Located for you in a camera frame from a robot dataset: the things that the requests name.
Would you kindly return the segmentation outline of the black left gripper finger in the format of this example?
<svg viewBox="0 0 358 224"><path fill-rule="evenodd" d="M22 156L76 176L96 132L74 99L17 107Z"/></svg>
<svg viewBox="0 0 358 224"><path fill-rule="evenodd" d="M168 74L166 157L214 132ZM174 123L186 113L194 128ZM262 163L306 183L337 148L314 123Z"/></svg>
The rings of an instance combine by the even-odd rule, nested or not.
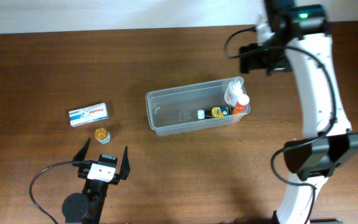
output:
<svg viewBox="0 0 358 224"><path fill-rule="evenodd" d="M88 148L90 146L91 138L88 138L85 142L85 145L75 154L73 157L73 162L82 162L85 160Z"/></svg>
<svg viewBox="0 0 358 224"><path fill-rule="evenodd" d="M126 146L124 149L123 156L122 156L121 168L119 171L119 179L126 180L129 176L130 171L131 171L131 168L130 168L129 158L128 158L128 147Z"/></svg>

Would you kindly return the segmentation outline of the gold lid balm jar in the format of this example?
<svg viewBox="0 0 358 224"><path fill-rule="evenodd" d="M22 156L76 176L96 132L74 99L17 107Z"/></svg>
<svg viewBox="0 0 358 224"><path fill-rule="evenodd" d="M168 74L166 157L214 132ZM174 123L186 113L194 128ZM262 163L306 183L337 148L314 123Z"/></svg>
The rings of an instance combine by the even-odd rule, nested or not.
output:
<svg viewBox="0 0 358 224"><path fill-rule="evenodd" d="M110 133L104 128L98 128L94 132L95 139L100 142L101 144L106 144L110 141L111 135Z"/></svg>

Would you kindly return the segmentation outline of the white calamine lotion bottle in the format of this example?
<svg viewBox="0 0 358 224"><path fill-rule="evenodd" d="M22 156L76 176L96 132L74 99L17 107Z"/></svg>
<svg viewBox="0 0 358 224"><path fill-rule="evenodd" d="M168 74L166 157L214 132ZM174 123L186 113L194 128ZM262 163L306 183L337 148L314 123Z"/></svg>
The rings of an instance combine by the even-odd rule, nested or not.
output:
<svg viewBox="0 0 358 224"><path fill-rule="evenodd" d="M224 100L230 107L235 107L238 97L244 93L242 91L243 84L244 79L241 77L236 77L233 81L229 82L224 94Z"/></svg>

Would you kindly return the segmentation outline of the orange tube white cap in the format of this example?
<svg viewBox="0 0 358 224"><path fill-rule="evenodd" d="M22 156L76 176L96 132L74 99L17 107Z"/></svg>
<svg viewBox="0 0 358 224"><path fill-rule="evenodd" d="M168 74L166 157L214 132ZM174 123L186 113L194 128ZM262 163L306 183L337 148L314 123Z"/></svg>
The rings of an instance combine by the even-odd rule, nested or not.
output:
<svg viewBox="0 0 358 224"><path fill-rule="evenodd" d="M239 114L242 113L242 111L245 109L245 107L249 104L250 98L246 94L241 94L237 98L237 103L232 111L233 114Z"/></svg>

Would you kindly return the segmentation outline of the dark bottle white cap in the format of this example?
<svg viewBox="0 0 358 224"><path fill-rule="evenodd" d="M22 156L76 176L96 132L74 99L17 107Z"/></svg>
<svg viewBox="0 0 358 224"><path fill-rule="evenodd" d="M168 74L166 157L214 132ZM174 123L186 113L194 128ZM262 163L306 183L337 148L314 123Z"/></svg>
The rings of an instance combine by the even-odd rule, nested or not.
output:
<svg viewBox="0 0 358 224"><path fill-rule="evenodd" d="M198 110L197 118L198 119L211 119L211 118L222 118L229 116L231 114L228 107L225 106L215 106L208 110Z"/></svg>

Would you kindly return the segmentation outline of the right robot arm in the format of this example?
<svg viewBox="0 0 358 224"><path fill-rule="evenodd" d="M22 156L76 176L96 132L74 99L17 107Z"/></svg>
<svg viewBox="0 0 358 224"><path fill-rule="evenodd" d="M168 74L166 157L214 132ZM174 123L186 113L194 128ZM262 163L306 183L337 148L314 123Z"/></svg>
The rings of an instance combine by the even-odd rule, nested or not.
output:
<svg viewBox="0 0 358 224"><path fill-rule="evenodd" d="M239 49L241 73L292 72L300 97L303 138L279 150L289 170L273 223L309 223L322 186L358 153L341 103L332 58L333 39L324 7L265 1L267 17L254 27L258 41Z"/></svg>

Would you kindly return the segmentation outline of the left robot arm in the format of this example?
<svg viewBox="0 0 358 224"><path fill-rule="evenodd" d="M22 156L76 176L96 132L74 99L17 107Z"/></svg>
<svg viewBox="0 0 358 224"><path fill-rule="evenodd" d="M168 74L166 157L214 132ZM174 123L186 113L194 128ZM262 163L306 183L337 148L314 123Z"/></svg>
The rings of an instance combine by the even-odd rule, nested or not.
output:
<svg viewBox="0 0 358 224"><path fill-rule="evenodd" d="M78 168L78 177L85 179L85 184L80 193L73 193L64 200L62 213L65 223L99 223L108 187L126 180L131 171L127 149L119 172L116 172L118 158L115 156L101 154L97 161L87 161L85 157L90 142L88 139L72 159L73 166Z"/></svg>

